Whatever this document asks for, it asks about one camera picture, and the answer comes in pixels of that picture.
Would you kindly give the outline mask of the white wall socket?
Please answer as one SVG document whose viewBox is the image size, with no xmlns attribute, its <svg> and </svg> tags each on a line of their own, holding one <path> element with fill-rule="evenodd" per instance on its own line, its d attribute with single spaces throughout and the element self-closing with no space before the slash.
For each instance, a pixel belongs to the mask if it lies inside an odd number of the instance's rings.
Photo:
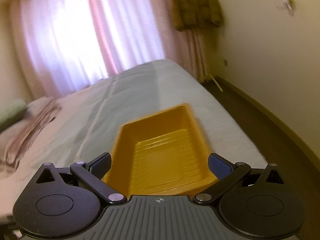
<svg viewBox="0 0 320 240">
<path fill-rule="evenodd" d="M 279 10 L 286 10 L 289 13 L 289 15 L 293 17 L 296 11 L 295 0 L 281 0 L 278 3 L 277 8 Z"/>
</svg>

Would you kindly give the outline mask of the brown puffer jacket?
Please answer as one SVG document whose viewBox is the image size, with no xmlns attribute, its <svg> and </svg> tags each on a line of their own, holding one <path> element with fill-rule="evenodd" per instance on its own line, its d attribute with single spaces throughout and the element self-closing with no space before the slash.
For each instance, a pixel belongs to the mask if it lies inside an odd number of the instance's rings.
<svg viewBox="0 0 320 240">
<path fill-rule="evenodd" d="M 178 31 L 204 29 L 222 24 L 218 0 L 172 0 L 172 21 Z"/>
</svg>

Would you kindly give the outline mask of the yellow plastic tray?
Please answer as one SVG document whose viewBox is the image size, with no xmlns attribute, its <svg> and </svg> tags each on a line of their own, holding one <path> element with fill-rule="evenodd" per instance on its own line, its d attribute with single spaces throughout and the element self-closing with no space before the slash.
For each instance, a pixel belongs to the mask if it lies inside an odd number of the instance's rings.
<svg viewBox="0 0 320 240">
<path fill-rule="evenodd" d="M 208 168 L 210 154 L 191 105 L 183 103 L 121 126 L 102 180 L 127 197 L 193 197 L 218 181 Z"/>
</svg>

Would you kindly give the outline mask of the pink curtain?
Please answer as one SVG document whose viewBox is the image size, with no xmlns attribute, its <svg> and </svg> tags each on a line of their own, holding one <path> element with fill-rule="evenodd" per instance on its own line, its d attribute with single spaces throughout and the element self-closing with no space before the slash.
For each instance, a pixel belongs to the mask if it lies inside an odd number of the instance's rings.
<svg viewBox="0 0 320 240">
<path fill-rule="evenodd" d="M 191 67 L 171 0 L 11 0 L 9 11 L 35 98 L 63 97 L 153 60 Z"/>
</svg>

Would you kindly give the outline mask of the grey herringbone bed blanket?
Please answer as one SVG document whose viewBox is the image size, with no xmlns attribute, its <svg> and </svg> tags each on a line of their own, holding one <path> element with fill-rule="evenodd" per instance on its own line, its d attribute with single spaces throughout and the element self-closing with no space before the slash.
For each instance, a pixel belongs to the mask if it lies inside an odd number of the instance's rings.
<svg viewBox="0 0 320 240">
<path fill-rule="evenodd" d="M 56 118 L 44 127 L 13 173 L 1 172 L 1 216 L 13 205 L 42 163 L 66 167 L 110 152 L 121 125 L 188 103 L 211 149 L 252 167 L 267 162 L 223 106 L 188 72 L 171 60 L 136 66 L 58 100 Z"/>
</svg>

